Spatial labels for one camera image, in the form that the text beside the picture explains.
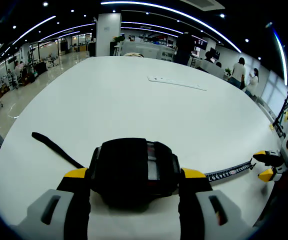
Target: woman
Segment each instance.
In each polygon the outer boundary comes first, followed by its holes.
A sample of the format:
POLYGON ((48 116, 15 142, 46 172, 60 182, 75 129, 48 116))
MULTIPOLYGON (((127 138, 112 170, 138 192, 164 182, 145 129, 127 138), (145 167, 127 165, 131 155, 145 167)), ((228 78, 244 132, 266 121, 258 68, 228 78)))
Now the woman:
POLYGON ((245 78, 245 60, 243 57, 240 57, 238 62, 234 64, 233 67, 233 74, 232 77, 227 81, 228 83, 232 84, 233 86, 240 88, 245 85, 244 78, 245 78))
POLYGON ((254 68, 254 76, 252 76, 251 73, 249 73, 249 76, 250 76, 249 85, 247 85, 245 93, 249 97, 252 97, 254 96, 255 89, 259 83, 259 70, 257 68, 254 68))

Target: black tape measure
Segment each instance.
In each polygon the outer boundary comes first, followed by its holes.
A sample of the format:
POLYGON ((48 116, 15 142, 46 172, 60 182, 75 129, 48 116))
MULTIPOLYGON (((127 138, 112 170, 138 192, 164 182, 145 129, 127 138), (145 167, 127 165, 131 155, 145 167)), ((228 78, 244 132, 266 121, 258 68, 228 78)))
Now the black tape measure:
POLYGON ((251 164, 251 160, 249 160, 249 161, 244 162, 240 165, 226 168, 226 169, 223 169, 220 171, 209 172, 209 173, 206 173, 205 175, 208 178, 209 182, 214 182, 214 181, 221 180, 221 179, 227 178, 229 176, 241 173, 241 172, 251 168, 252 166, 253 165, 251 164))

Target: led strip light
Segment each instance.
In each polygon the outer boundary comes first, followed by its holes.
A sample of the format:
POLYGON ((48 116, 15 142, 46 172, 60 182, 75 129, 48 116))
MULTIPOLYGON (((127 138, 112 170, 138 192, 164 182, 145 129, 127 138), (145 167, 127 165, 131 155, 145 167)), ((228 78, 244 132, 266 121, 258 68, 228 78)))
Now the led strip light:
POLYGON ((151 30, 151 29, 144 29, 144 28, 138 28, 138 27, 125 27, 125 26, 122 26, 121 29, 137 29, 137 30, 143 30, 143 31, 156 32, 156 33, 160 33, 160 34, 166 34, 166 35, 173 36, 175 38, 179 37, 179 36, 176 36, 176 35, 173 35, 173 34, 169 34, 169 33, 166 33, 166 32, 162 32, 162 31, 155 31, 155 30, 151 30))
POLYGON ((37 24, 37 25, 35 25, 34 27, 32 27, 31 29, 29 29, 29 30, 28 30, 27 32, 25 32, 22 36, 20 36, 15 42, 13 42, 13 45, 14 45, 18 40, 20 40, 22 37, 24 37, 26 34, 28 34, 30 31, 32 31, 33 29, 37 28, 38 26, 46 23, 47 21, 49 21, 49 20, 51 20, 51 19, 53 19, 53 18, 56 18, 56 16, 51 16, 51 17, 49 17, 48 19, 40 22, 39 24, 37 24))
POLYGON ((77 34, 77 33, 79 33, 79 32, 80 32, 80 31, 70 32, 70 33, 68 33, 68 34, 59 36, 59 38, 64 37, 64 36, 67 36, 67 35, 71 35, 71 34, 77 34))
POLYGON ((277 35, 277 33, 274 31, 274 35, 275 35, 275 38, 276 38, 276 41, 277 41, 277 44, 278 44, 278 47, 279 47, 279 51, 280 51, 280 56, 282 58, 282 63, 283 63, 283 73, 284 73, 284 84, 285 86, 288 85, 288 71, 287 71, 287 68, 286 68, 286 60, 285 60, 285 55, 284 55, 284 51, 283 51, 283 47, 282 47, 282 44, 281 44, 281 41, 277 35))
POLYGON ((105 1, 105 2, 101 2, 100 3, 101 5, 108 5, 108 4, 135 4, 135 5, 144 5, 144 6, 149 6, 149 7, 154 7, 154 8, 159 8, 159 9, 164 9, 164 10, 167 10, 167 11, 171 11, 173 13, 176 13, 176 14, 180 14, 184 17, 187 17, 201 25, 203 25, 204 27, 210 29, 211 31, 213 31, 214 33, 218 34, 219 36, 221 36, 223 39, 225 39, 230 45, 232 45, 232 47, 234 47, 239 53, 242 53, 242 51, 237 47, 235 46, 226 36, 224 36, 223 34, 221 34, 219 31, 217 31, 215 28, 211 27, 210 25, 206 24, 205 22, 193 17, 193 16, 190 16, 184 12, 181 12, 181 11, 178 11, 178 10, 175 10, 175 9, 172 9, 172 8, 169 8, 169 7, 166 7, 166 6, 161 6, 161 5, 157 5, 157 4, 152 4, 152 3, 147 3, 147 2, 138 2, 138 1, 105 1))
POLYGON ((47 39, 47 38, 49 38, 49 37, 51 37, 51 36, 54 36, 54 35, 56 35, 56 34, 60 34, 60 33, 62 33, 62 32, 71 30, 71 29, 77 29, 77 28, 80 28, 80 27, 90 26, 90 25, 94 25, 94 24, 95 24, 95 23, 90 23, 90 24, 85 24, 85 25, 80 25, 80 26, 74 26, 74 27, 71 27, 71 28, 68 28, 68 29, 65 29, 65 30, 62 30, 62 31, 58 31, 58 32, 56 32, 56 33, 53 33, 53 34, 51 34, 51 35, 48 35, 48 36, 42 38, 40 41, 42 41, 42 40, 44 40, 44 39, 47 39))
POLYGON ((164 26, 158 26, 158 25, 148 24, 148 23, 132 22, 132 21, 122 21, 121 23, 122 23, 122 24, 139 24, 139 25, 147 25, 147 26, 157 27, 157 28, 161 28, 161 29, 170 30, 170 31, 173 31, 173 32, 176 32, 176 33, 179 33, 179 34, 183 34, 183 32, 181 32, 181 31, 177 31, 177 30, 174 30, 174 29, 171 29, 171 28, 167 28, 167 27, 164 27, 164 26))

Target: desk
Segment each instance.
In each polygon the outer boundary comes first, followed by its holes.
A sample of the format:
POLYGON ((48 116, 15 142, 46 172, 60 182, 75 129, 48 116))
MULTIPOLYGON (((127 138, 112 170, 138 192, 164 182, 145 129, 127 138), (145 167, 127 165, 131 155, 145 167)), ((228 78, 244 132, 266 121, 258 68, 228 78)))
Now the desk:
MULTIPOLYGON (((48 189, 56 189, 74 169, 33 139, 32 132, 46 135, 84 166, 103 142, 135 137, 166 144, 182 168, 209 173, 249 161, 260 150, 280 149, 269 124, 244 92, 192 67, 140 57, 88 58, 44 88, 8 132, 0 150, 0 215, 9 225, 19 224, 27 207, 48 189), (151 82, 148 76, 196 81, 207 91, 151 82)), ((250 226, 274 185, 259 180, 257 168, 261 165, 214 186, 240 207, 250 226)), ((156 200, 139 214, 122 216, 99 207, 100 201, 91 191, 90 233, 116 231, 132 239, 151 230, 179 239, 177 195, 156 200)))

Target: pillar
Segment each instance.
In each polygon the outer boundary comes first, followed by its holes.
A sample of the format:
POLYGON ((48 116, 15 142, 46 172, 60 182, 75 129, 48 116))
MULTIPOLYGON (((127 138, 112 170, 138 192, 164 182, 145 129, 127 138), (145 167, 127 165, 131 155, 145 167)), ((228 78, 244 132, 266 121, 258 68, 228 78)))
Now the pillar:
POLYGON ((96 25, 96 56, 110 55, 110 42, 113 37, 121 34, 122 15, 120 13, 105 13, 98 15, 96 25))

